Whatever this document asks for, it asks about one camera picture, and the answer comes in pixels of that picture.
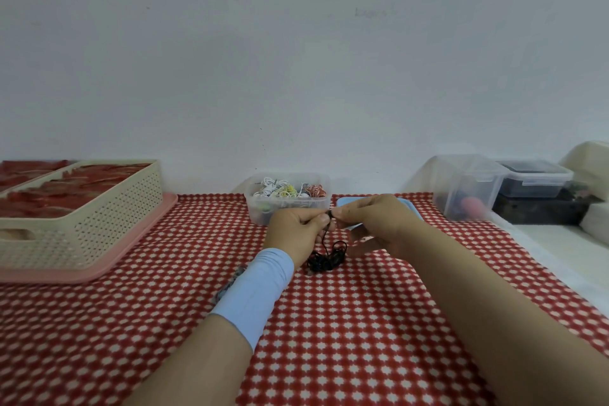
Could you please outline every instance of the basket handle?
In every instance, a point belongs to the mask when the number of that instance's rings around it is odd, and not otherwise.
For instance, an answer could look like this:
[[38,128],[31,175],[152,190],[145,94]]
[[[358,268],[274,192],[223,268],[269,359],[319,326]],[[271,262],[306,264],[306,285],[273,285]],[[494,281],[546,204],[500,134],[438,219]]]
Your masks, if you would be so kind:
[[0,228],[0,242],[2,241],[34,241],[36,235],[33,231],[23,228]]

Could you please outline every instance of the hand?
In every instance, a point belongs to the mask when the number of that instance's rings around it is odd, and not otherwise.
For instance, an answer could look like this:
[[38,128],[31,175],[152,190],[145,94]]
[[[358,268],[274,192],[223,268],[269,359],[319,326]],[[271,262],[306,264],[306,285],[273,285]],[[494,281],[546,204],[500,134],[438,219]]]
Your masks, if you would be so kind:
[[279,209],[270,219],[264,248],[281,249],[297,270],[309,258],[315,243],[321,242],[321,234],[328,225],[330,231],[336,229],[324,209]]
[[380,194],[360,199],[332,209],[339,228],[363,223],[351,230],[351,242],[373,236],[364,242],[350,245],[347,255],[361,257],[377,249],[386,249],[398,259],[407,259],[407,240],[415,230],[427,224],[392,194]]

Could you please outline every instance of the beige plastic basket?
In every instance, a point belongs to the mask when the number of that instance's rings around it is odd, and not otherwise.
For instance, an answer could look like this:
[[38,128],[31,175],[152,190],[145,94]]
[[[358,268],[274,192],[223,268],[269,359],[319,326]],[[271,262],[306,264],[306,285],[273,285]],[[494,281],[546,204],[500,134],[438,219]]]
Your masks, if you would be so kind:
[[163,202],[157,160],[85,160],[11,188],[39,187],[81,165],[150,164],[93,201],[60,218],[0,218],[0,268],[83,270]]

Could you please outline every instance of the red and white checkered tablecloth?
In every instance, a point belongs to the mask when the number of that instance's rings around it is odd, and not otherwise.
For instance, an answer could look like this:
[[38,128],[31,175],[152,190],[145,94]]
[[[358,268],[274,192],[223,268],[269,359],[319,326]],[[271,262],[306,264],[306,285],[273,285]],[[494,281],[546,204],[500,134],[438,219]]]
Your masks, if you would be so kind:
[[[609,356],[607,318],[507,233],[486,222],[446,221],[428,193],[404,197]],[[216,290],[261,249],[264,231],[250,222],[241,195],[180,196],[95,281],[0,285],[0,403],[120,403],[205,317]],[[328,240],[344,238],[340,232]],[[297,272],[266,325],[237,403],[407,402],[493,402],[414,270],[376,252],[333,272]]]

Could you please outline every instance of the black string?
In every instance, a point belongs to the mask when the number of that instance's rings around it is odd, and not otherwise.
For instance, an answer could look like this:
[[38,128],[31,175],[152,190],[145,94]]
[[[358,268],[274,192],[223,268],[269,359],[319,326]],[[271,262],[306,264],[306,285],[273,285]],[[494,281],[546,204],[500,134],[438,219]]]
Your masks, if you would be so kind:
[[326,233],[330,228],[330,224],[324,230],[324,236],[322,237],[322,246],[326,249],[326,254],[320,254],[317,251],[311,252],[309,259],[306,261],[309,270],[312,272],[329,272],[338,268],[342,262],[345,261],[346,255],[346,242],[345,241],[336,241],[332,245],[332,252],[328,252],[328,248],[325,244]]

